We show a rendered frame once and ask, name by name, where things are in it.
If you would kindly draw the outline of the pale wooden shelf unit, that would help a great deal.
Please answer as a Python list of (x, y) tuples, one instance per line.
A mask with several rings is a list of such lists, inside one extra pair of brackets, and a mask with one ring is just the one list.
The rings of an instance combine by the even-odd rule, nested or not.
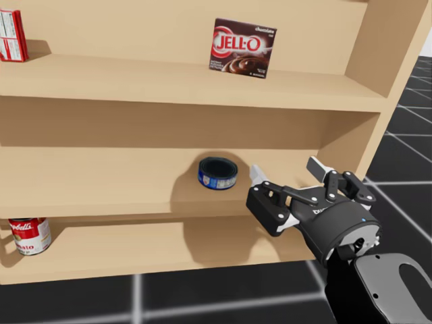
[[(250, 168), (363, 178), (432, 27), (432, 0), (0, 0), (29, 60), (0, 61), (0, 284), (313, 257), (246, 208)], [(267, 77), (209, 68), (217, 18), (275, 28)], [(205, 188), (224, 157), (235, 186)], [(47, 218), (19, 253), (9, 219)]]

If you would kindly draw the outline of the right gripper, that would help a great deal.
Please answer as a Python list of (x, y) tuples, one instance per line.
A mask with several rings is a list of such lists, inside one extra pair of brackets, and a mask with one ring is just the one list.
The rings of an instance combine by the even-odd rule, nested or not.
[(264, 229), (276, 237), (290, 227), (297, 228), (324, 267), (335, 252), (347, 261), (377, 245), (382, 226), (363, 206), (376, 202), (371, 191), (351, 171), (340, 173), (315, 156), (309, 157), (306, 168), (323, 187), (280, 186), (270, 182), (258, 165), (252, 165), (246, 207)]

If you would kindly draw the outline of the red and white can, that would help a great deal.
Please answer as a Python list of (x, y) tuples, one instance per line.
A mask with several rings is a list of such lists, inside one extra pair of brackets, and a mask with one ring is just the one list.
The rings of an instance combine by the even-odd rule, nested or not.
[(9, 219), (8, 221), (20, 254), (36, 255), (44, 252), (51, 245), (51, 231), (47, 218)]

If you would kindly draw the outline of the blue flat can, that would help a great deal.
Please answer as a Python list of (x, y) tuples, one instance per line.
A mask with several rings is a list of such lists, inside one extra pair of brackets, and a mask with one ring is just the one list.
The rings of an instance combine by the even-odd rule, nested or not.
[(224, 157), (206, 157), (198, 164), (198, 180), (208, 189), (227, 190), (236, 184), (238, 166)]

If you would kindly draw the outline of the brown and red carton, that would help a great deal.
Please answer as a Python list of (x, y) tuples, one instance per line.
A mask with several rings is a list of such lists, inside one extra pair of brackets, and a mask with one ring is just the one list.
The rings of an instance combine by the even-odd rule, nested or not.
[(265, 79), (276, 33), (275, 28), (217, 18), (209, 68)]

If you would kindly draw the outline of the red and white carton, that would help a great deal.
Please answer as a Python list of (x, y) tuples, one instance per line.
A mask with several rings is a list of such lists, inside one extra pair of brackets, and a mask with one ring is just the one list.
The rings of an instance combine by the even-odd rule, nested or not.
[(0, 61), (29, 59), (20, 10), (0, 9)]

